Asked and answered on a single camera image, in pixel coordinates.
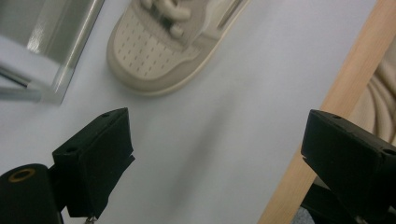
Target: beige sneaker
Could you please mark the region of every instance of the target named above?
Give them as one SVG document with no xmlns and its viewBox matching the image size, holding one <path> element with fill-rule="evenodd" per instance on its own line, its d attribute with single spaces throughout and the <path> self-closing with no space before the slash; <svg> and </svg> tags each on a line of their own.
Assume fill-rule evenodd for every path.
<svg viewBox="0 0 396 224">
<path fill-rule="evenodd" d="M 159 95 L 207 63 L 248 0 L 133 0 L 107 45 L 113 74 L 134 91 Z"/>
</svg>

